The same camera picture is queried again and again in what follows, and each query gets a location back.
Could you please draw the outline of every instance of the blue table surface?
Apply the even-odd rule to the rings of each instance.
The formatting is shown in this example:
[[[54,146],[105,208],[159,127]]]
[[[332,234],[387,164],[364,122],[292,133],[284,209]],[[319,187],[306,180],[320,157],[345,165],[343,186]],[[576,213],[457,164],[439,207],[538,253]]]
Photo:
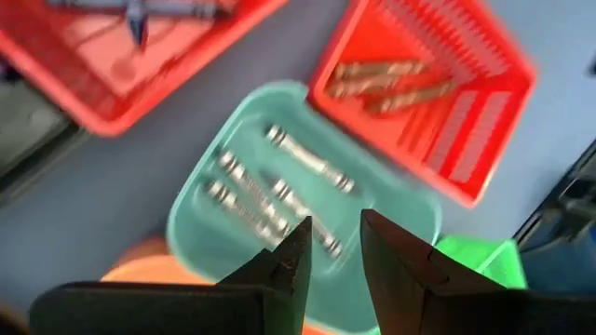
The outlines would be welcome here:
[[[473,210],[443,198],[443,232],[511,237],[594,139],[596,2],[492,0],[539,81]],[[24,315],[44,290],[95,280],[162,229],[184,180],[238,102],[268,81],[307,81],[346,1],[291,0],[118,139],[93,138],[0,209],[0,302]]]

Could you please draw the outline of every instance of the red basket mesh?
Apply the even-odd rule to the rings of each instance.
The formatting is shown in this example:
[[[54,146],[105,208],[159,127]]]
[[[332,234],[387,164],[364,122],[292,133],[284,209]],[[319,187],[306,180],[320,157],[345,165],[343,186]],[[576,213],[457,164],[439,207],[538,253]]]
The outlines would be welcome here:
[[[392,90],[452,80],[453,94],[391,117],[326,93],[339,62],[422,60],[428,71]],[[465,206],[490,180],[533,83],[534,72],[474,0],[354,1],[313,80],[312,101],[349,132]]]
[[[0,54],[82,126],[114,136],[287,1],[238,0],[213,24],[150,18],[141,52],[121,17],[0,0]]]

